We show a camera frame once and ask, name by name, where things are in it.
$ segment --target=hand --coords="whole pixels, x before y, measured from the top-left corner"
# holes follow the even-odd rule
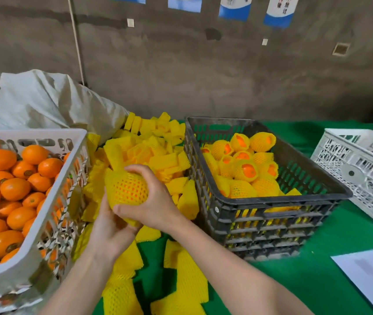
[[[142,164],[133,164],[126,171],[138,173],[147,182],[148,198],[138,206],[116,205],[113,212],[120,217],[128,217],[142,224],[170,234],[177,222],[186,218],[173,203],[168,189],[154,175],[152,170]]]
[[[126,223],[111,211],[105,189],[86,251],[98,254],[113,266],[116,259],[134,241],[141,227]]]

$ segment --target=green table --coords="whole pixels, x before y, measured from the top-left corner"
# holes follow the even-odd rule
[[[373,124],[347,122],[266,122],[279,137],[307,156],[312,154],[324,128],[370,128]],[[167,235],[138,245],[144,268],[134,278],[144,314],[149,303],[175,290],[176,271],[163,269]],[[350,201],[343,202],[305,244],[298,257],[253,263],[297,295],[316,315],[373,315],[373,308],[332,261],[332,255],[373,249],[373,220]],[[229,314],[209,285],[207,315]],[[101,300],[94,315],[103,314]]]

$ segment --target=concrete wall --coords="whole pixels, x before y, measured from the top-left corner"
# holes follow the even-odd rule
[[[220,0],[201,14],[73,2],[89,87],[144,117],[362,120],[373,108],[373,0],[299,0],[285,30],[262,24],[269,0],[245,23],[218,19]],[[347,57],[331,56],[336,42],[351,43]],[[80,80],[67,0],[0,0],[0,73],[33,68]]]

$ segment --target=plastic crate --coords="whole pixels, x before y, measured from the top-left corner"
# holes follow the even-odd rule
[[[311,159],[347,185],[351,201],[373,218],[373,130],[325,129]]]
[[[277,137],[272,148],[279,165],[283,192],[297,188],[301,196],[230,199],[221,195],[200,146],[234,133],[251,137],[270,130],[251,119],[187,117],[185,150],[191,162],[200,212],[197,223],[217,242],[248,260],[295,256],[331,211],[351,191],[334,177]],[[300,206],[299,210],[265,213],[272,207]]]
[[[71,152],[20,250],[0,264],[0,313],[38,313],[72,267],[71,254],[85,226],[80,217],[89,168],[86,134],[84,129],[0,131],[1,148],[18,154],[32,144],[61,159]]]

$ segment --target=black plastic crate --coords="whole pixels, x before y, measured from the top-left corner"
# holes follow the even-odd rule
[[[234,133],[251,137],[271,132],[258,121],[236,118],[187,117],[185,151],[191,162],[200,203],[197,223],[217,242],[247,260],[265,260],[299,254],[300,247],[322,225],[332,210],[352,196],[349,188],[277,137],[272,148],[278,163],[278,184],[301,196],[230,199],[221,195],[200,147]],[[299,210],[265,212],[272,207],[300,206]]]

